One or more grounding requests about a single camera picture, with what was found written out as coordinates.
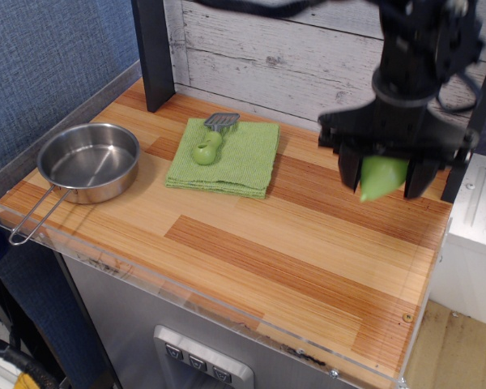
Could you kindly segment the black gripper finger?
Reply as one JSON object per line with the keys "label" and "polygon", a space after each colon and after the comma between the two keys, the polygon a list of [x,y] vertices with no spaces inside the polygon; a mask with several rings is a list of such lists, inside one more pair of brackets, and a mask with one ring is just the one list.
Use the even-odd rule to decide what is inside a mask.
{"label": "black gripper finger", "polygon": [[435,160],[410,160],[404,187],[405,199],[421,197],[433,182],[440,163]]}
{"label": "black gripper finger", "polygon": [[356,191],[361,177],[363,155],[355,148],[343,143],[339,148],[339,173],[342,183]]}

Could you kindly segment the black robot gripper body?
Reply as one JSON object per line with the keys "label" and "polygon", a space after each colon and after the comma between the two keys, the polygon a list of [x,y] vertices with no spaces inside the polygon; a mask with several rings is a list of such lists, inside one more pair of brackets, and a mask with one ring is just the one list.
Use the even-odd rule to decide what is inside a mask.
{"label": "black robot gripper body", "polygon": [[467,128],[439,118],[425,106],[400,107],[378,98],[359,108],[324,113],[318,122],[318,145],[336,154],[345,143],[363,156],[452,165],[464,161],[478,143],[467,137]]}

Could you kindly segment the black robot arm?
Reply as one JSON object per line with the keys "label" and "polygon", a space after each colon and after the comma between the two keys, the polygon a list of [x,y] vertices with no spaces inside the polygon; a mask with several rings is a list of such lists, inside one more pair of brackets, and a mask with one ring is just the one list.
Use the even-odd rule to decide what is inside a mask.
{"label": "black robot arm", "polygon": [[381,1],[378,8],[384,44],[372,77],[374,100],[321,115],[318,143],[338,156],[343,184],[362,200],[398,188],[415,199],[439,171],[466,164],[479,141],[428,105],[453,77],[480,99],[466,69],[484,48],[481,23],[473,1]]}

